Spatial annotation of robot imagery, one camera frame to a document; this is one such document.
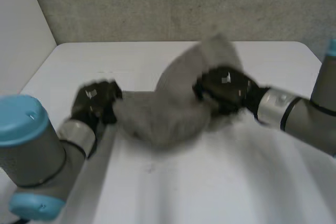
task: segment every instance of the concrete wall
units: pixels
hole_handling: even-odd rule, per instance
[[[38,0],[57,43],[198,40],[220,25],[231,40],[295,40],[322,56],[336,38],[336,0]]]

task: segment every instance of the gray towel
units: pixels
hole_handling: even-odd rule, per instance
[[[213,120],[213,108],[197,101],[192,86],[202,72],[219,65],[242,70],[231,43],[217,34],[175,59],[153,92],[124,92],[113,105],[126,132],[152,147],[171,147],[199,134]]]

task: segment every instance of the blue cap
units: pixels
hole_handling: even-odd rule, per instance
[[[329,49],[328,49],[326,55],[336,57],[336,39],[331,39],[330,40]]]
[[[9,210],[25,220],[51,221],[57,218],[65,202],[58,198],[15,193],[9,202]]]
[[[47,111],[28,95],[0,98],[0,147],[21,145],[35,139],[48,126]]]

